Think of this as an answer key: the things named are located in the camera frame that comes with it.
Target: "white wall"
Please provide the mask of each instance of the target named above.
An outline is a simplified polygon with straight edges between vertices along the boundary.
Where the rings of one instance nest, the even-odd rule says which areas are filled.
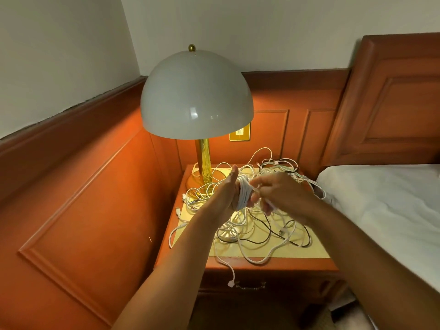
[[[187,48],[242,71],[345,68],[363,35],[440,31],[440,0],[122,0],[140,72]]]
[[[121,0],[0,0],[0,138],[138,76]]]

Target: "pile of cables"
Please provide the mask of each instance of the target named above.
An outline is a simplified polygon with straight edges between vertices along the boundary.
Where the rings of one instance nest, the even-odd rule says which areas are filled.
[[[267,150],[270,152],[270,157],[266,158],[261,161],[261,163],[257,163],[256,167],[254,167],[251,162],[255,155],[262,151]],[[206,185],[201,186],[200,188],[191,188],[189,189],[185,194],[182,195],[182,199],[184,202],[184,205],[186,206],[187,211],[190,214],[195,214],[195,212],[198,211],[198,209],[210,199],[211,195],[215,192],[215,189],[218,187],[218,185],[221,183],[220,180],[217,180],[213,173],[216,170],[219,170],[219,167],[222,165],[226,165],[229,168],[232,168],[232,166],[228,162],[221,162],[219,163],[213,170],[212,170],[212,183],[208,183]],[[193,167],[193,176],[198,178],[198,175],[195,174],[195,172],[198,172],[196,170],[197,164]],[[267,147],[263,147],[258,149],[250,158],[249,162],[242,166],[239,169],[239,176],[237,180],[240,183],[240,194],[239,194],[239,203],[237,206],[237,212],[227,221],[225,222],[221,227],[218,228],[216,235],[213,239],[214,244],[214,253],[217,260],[228,266],[233,273],[233,279],[228,283],[228,286],[233,287],[235,282],[235,272],[232,266],[230,266],[226,261],[218,257],[217,255],[217,247],[216,247],[216,241],[220,241],[222,243],[237,243],[240,249],[240,252],[242,256],[249,261],[252,264],[264,264],[268,261],[268,259],[271,257],[272,253],[282,246],[286,244],[292,244],[300,248],[307,248],[311,245],[311,237],[310,233],[308,232],[307,228],[304,226],[304,231],[307,235],[307,238],[303,238],[303,242],[300,244],[294,243],[290,240],[292,234],[295,232],[297,228],[297,222],[290,218],[286,213],[283,213],[279,209],[277,209],[275,206],[272,205],[272,203],[268,202],[270,206],[272,206],[272,214],[271,216],[278,216],[282,218],[283,224],[278,224],[275,220],[272,220],[272,222],[277,226],[276,228],[278,231],[274,231],[272,229],[272,225],[267,217],[267,215],[262,211],[259,202],[257,202],[253,207],[247,208],[246,204],[250,198],[250,195],[252,191],[257,191],[256,188],[252,187],[249,184],[249,181],[257,176],[264,175],[264,174],[270,174],[270,173],[276,173],[276,172],[285,172],[290,177],[292,177],[294,180],[296,180],[298,183],[306,182],[309,184],[309,186],[314,190],[315,188],[318,188],[321,190],[321,199],[324,199],[326,196],[325,191],[314,181],[306,176],[301,175],[298,172],[298,163],[296,163],[295,160],[292,160],[290,158],[282,158],[279,160],[273,160],[272,159],[272,150],[270,150]],[[256,214],[262,213],[264,215],[265,220],[259,219],[256,217]],[[182,222],[179,226],[173,229],[173,231],[170,233],[168,238],[168,245],[170,248],[172,248],[171,245],[171,237],[175,231],[177,231],[180,228],[185,227],[188,224],[188,221],[181,218],[181,210],[179,208],[176,209],[176,214],[179,218],[179,220]],[[265,238],[263,241],[252,241],[249,238],[244,238],[245,235],[251,233],[255,229],[255,223],[256,221],[260,222],[263,227],[267,229],[267,238]],[[242,231],[244,227],[251,226],[247,229],[247,231]],[[267,241],[271,238],[271,236],[274,235],[277,238],[282,239],[282,241],[275,245],[273,248],[270,249],[267,256],[264,257],[260,261],[254,261],[250,259],[248,256],[245,255],[245,251],[242,245],[242,241],[248,241],[253,244],[265,244]]]

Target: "white bed sheet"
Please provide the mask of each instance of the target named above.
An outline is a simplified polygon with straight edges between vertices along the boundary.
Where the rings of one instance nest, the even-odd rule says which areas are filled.
[[[440,292],[440,165],[346,165],[317,182],[332,205]]]

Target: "white dome lampshade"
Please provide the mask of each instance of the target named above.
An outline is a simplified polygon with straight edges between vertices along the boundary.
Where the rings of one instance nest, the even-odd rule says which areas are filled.
[[[226,58],[195,50],[176,53],[149,75],[142,91],[145,129],[172,139],[205,139],[245,127],[253,101],[243,75]]]

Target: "wall switch plate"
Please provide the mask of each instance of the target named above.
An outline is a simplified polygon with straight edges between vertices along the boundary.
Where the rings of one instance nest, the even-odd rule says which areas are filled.
[[[239,130],[229,133],[229,141],[249,141],[250,140],[250,123]]]

